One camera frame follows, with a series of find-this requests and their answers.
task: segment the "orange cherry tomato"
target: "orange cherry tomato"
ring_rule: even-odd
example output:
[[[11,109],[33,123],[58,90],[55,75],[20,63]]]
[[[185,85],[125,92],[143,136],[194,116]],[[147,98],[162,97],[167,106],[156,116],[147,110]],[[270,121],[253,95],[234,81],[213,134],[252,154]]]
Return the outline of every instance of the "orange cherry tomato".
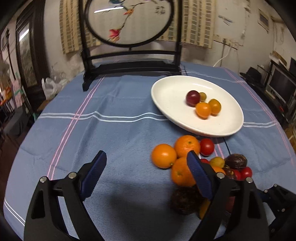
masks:
[[[209,102],[209,105],[211,106],[212,114],[217,115],[221,111],[221,104],[216,99],[211,99]]]
[[[211,106],[208,103],[200,102],[195,106],[195,111],[198,116],[208,118],[211,114]]]

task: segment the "metal screw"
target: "metal screw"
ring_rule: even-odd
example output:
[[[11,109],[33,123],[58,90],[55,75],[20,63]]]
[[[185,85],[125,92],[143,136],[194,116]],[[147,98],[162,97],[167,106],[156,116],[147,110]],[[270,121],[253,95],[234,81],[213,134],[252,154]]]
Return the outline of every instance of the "metal screw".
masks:
[[[68,175],[68,177],[71,178],[71,179],[75,178],[76,176],[77,176],[77,174],[75,172],[71,172]]]
[[[46,180],[47,180],[46,177],[41,177],[41,178],[40,178],[40,182],[42,182],[42,183],[44,183]]]
[[[216,175],[217,175],[217,177],[220,178],[220,179],[222,179],[222,178],[225,177],[225,175],[224,175],[223,173],[221,173],[221,172],[218,172]]]
[[[246,178],[246,181],[247,181],[248,183],[252,183],[252,182],[253,182],[253,179],[252,179],[251,177],[247,177],[247,178]]]

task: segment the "flower embroidery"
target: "flower embroidery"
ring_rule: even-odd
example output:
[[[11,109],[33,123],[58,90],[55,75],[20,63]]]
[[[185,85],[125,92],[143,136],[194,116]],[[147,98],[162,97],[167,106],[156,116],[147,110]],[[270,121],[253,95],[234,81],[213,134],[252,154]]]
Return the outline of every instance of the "flower embroidery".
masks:
[[[132,9],[130,9],[130,10],[128,10],[128,11],[126,11],[125,13],[124,13],[124,15],[127,15],[127,14],[132,14],[133,13],[133,8]]]
[[[120,34],[121,28],[119,29],[110,29],[110,35],[109,35],[109,40],[113,43],[117,42],[120,38],[119,38],[119,34]]]

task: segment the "monitor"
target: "monitor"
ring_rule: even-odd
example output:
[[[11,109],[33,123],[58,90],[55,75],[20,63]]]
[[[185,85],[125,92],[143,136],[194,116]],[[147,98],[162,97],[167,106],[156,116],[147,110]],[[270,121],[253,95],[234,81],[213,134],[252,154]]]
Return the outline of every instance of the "monitor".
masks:
[[[277,96],[288,104],[291,96],[296,91],[295,84],[281,71],[275,69],[272,79],[269,82],[271,89]]]
[[[293,58],[291,58],[289,71],[293,76],[296,77],[296,60]]]

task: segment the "white plate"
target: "white plate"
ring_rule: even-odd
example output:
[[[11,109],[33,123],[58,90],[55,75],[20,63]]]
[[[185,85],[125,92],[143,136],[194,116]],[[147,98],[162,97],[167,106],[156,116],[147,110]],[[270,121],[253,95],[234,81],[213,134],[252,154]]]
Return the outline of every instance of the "white plate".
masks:
[[[206,102],[216,99],[222,109],[217,116],[199,118],[194,107],[186,104],[186,94],[196,90],[207,95]],[[225,137],[238,132],[244,114],[237,101],[226,90],[207,80],[191,76],[169,76],[154,83],[151,96],[155,105],[173,123],[195,134]]]

